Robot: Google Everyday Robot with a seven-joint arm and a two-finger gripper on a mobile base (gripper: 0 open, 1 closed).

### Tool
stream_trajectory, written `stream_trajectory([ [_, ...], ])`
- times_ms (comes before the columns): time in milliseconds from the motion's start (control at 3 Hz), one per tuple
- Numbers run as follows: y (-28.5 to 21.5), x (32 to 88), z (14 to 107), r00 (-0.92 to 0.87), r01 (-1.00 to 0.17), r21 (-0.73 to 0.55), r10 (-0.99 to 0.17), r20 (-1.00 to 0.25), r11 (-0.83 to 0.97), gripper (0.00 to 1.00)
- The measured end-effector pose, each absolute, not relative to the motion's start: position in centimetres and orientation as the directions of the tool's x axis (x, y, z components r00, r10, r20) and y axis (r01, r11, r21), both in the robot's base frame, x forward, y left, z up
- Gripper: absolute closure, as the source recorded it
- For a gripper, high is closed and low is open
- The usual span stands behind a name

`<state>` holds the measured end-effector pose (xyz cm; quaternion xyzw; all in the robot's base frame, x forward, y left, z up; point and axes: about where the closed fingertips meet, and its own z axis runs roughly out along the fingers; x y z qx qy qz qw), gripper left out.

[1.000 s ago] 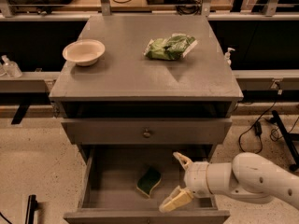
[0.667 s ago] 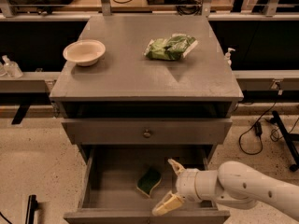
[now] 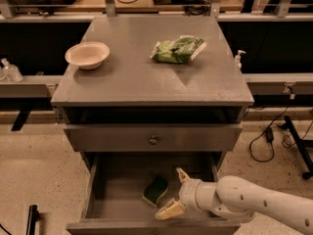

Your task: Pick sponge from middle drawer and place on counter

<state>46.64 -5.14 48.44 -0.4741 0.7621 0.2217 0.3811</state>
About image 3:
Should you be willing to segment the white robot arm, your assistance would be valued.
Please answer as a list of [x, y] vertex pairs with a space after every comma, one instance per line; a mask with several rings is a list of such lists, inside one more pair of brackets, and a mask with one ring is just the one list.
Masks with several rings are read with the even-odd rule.
[[179, 199], [171, 199], [156, 213], [166, 220], [184, 212], [212, 212], [229, 220], [249, 221], [256, 212], [284, 225], [313, 235], [313, 201], [295, 195], [263, 188], [238, 176], [224, 176], [217, 182], [191, 178], [176, 168], [181, 182]]

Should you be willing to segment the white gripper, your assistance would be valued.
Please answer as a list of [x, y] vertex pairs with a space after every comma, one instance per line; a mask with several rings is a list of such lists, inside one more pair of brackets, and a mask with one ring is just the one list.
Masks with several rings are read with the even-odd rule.
[[179, 201], [169, 200], [155, 215], [157, 220], [167, 220], [187, 211], [212, 211], [218, 205], [215, 182], [203, 182], [189, 177], [181, 167], [176, 171], [182, 186], [179, 190]]

